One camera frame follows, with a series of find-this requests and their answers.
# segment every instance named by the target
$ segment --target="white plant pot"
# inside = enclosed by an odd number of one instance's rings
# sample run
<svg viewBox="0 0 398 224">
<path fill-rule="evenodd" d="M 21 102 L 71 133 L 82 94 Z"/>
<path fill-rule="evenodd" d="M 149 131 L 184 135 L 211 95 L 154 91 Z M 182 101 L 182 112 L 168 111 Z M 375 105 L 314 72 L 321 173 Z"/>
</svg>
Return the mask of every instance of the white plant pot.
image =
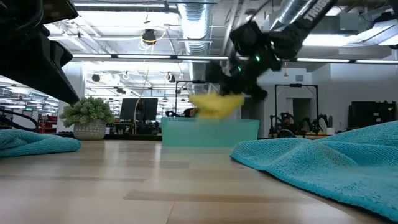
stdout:
<svg viewBox="0 0 398 224">
<path fill-rule="evenodd" d="M 88 124 L 75 124 L 73 135 L 84 141 L 101 140 L 105 137 L 106 123 L 102 120 L 91 121 Z"/>
</svg>

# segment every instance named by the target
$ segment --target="person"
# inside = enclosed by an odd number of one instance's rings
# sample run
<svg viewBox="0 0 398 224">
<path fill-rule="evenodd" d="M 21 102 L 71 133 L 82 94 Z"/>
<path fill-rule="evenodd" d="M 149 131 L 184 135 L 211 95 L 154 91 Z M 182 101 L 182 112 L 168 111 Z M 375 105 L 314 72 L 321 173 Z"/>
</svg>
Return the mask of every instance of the person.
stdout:
<svg viewBox="0 0 398 224">
<path fill-rule="evenodd" d="M 290 116 L 284 117 L 281 129 L 287 129 L 287 130 L 293 132 L 294 134 L 296 134 L 297 130 L 298 130 L 297 125 L 292 123 L 292 119 L 290 118 Z"/>
<path fill-rule="evenodd" d="M 188 108 L 184 111 L 184 118 L 194 118 L 198 110 L 196 108 Z"/>
</svg>

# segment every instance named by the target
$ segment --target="green plant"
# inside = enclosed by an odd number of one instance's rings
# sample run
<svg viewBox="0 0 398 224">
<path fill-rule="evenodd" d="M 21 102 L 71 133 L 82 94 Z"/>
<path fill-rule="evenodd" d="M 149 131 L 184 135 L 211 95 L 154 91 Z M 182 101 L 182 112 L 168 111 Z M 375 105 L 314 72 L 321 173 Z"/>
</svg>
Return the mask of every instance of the green plant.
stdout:
<svg viewBox="0 0 398 224">
<path fill-rule="evenodd" d="M 82 98 L 74 105 L 68 105 L 63 108 L 60 115 L 64 119 L 63 125 L 70 127 L 73 124 L 87 124 L 97 119 L 106 123 L 113 123 L 114 117 L 109 108 L 109 103 L 104 103 L 101 98 Z"/>
</svg>

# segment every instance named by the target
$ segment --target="potted plant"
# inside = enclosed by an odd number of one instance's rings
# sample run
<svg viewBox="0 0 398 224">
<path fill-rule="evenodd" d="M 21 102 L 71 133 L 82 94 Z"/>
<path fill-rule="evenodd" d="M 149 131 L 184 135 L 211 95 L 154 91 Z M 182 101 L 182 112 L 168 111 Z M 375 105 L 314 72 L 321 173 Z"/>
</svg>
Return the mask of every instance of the potted plant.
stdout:
<svg viewBox="0 0 398 224">
<path fill-rule="evenodd" d="M 105 137 L 106 123 L 113 123 L 114 117 L 109 103 L 101 98 L 82 98 L 74 105 L 63 108 L 60 115 L 63 125 L 73 124 L 73 135 L 79 140 L 101 140 Z"/>
</svg>

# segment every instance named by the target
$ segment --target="yellow cloth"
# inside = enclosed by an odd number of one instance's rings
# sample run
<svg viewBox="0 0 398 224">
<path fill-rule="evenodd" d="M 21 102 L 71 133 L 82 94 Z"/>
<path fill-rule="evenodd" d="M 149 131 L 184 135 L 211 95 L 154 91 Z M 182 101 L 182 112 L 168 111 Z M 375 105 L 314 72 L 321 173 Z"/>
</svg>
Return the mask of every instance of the yellow cloth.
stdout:
<svg viewBox="0 0 398 224">
<path fill-rule="evenodd" d="M 199 108 L 197 118 L 225 118 L 235 108 L 243 104 L 244 97 L 240 95 L 220 96 L 216 92 L 207 95 L 190 95 L 190 101 Z"/>
</svg>

